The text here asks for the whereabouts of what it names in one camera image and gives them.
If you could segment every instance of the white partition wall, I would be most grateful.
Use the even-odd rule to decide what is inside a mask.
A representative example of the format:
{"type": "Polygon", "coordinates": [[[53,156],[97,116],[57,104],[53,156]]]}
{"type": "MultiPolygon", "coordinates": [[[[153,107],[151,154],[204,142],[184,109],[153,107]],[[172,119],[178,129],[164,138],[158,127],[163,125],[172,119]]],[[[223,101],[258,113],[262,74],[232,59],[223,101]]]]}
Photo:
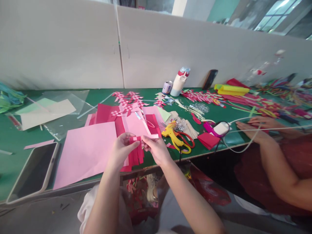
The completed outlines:
{"type": "Polygon", "coordinates": [[[267,79],[312,73],[311,41],[120,6],[117,15],[126,88],[162,87],[182,66],[191,68],[185,87],[201,87],[211,69],[219,70],[214,83],[224,83],[279,49],[285,59],[267,79]]]}
{"type": "Polygon", "coordinates": [[[122,88],[113,5],[0,0],[0,82],[16,89],[122,88]]]}

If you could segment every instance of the window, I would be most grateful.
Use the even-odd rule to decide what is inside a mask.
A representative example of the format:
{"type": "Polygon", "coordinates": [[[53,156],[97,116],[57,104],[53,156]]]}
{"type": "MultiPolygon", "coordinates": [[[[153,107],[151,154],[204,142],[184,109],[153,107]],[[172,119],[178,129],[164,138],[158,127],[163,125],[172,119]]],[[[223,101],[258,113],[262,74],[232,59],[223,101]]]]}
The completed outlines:
{"type": "Polygon", "coordinates": [[[255,28],[255,31],[271,33],[300,2],[301,0],[278,0],[255,28]]]}

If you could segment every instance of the red shirt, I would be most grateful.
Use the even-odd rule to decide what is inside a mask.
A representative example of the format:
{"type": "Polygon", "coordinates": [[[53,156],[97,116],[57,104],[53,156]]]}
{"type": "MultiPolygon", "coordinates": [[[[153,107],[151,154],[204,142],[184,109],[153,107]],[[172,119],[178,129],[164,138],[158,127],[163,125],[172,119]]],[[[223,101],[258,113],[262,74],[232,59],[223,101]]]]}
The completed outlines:
{"type": "MultiPolygon", "coordinates": [[[[297,139],[284,139],[280,142],[280,148],[300,179],[312,178],[312,134],[297,139]]],[[[283,215],[312,215],[311,211],[290,205],[275,194],[262,167],[258,144],[252,144],[243,153],[241,162],[235,166],[234,172],[245,191],[261,202],[268,211],[283,215]]]]}

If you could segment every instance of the person's left hand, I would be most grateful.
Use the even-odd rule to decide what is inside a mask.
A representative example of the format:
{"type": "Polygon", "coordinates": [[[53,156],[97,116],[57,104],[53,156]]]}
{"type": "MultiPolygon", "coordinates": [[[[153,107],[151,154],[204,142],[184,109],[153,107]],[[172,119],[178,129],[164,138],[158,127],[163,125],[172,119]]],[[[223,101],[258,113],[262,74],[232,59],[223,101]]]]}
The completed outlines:
{"type": "MultiPolygon", "coordinates": [[[[257,131],[244,131],[244,130],[251,130],[251,129],[257,129],[253,126],[250,126],[248,124],[245,124],[245,123],[242,123],[242,122],[239,122],[237,121],[236,122],[237,124],[237,127],[240,129],[240,130],[243,130],[243,132],[250,138],[252,139],[253,136],[256,134],[257,131]]],[[[271,141],[271,140],[274,140],[272,137],[270,137],[268,134],[266,134],[265,132],[259,130],[256,137],[254,138],[254,142],[255,143],[258,143],[258,144],[262,144],[266,141],[271,141]]]]}
{"type": "Polygon", "coordinates": [[[129,145],[130,136],[134,137],[135,135],[132,133],[123,133],[117,137],[112,147],[111,155],[107,163],[107,168],[113,168],[120,171],[124,166],[123,163],[130,152],[141,144],[140,141],[136,141],[129,145]]]}

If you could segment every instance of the white bottle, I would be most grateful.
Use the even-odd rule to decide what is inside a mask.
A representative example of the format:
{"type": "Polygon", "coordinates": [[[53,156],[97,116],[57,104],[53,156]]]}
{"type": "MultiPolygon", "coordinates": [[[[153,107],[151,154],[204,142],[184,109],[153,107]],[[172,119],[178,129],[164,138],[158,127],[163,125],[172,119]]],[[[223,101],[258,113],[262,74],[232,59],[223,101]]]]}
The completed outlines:
{"type": "Polygon", "coordinates": [[[260,65],[255,66],[255,68],[251,69],[242,78],[240,78],[240,81],[247,86],[262,83],[265,74],[270,71],[274,66],[277,66],[284,58],[284,52],[285,50],[277,51],[270,61],[266,61],[264,63],[262,62],[260,65]]]}
{"type": "Polygon", "coordinates": [[[171,92],[170,92],[171,96],[177,97],[177,96],[180,95],[180,93],[181,93],[181,91],[183,89],[183,86],[184,86],[184,84],[186,82],[186,79],[189,76],[189,71],[190,70],[191,69],[187,68],[187,67],[182,67],[180,69],[180,71],[176,75],[176,78],[175,78],[175,80],[173,82],[172,89],[171,89],[171,92]]]}

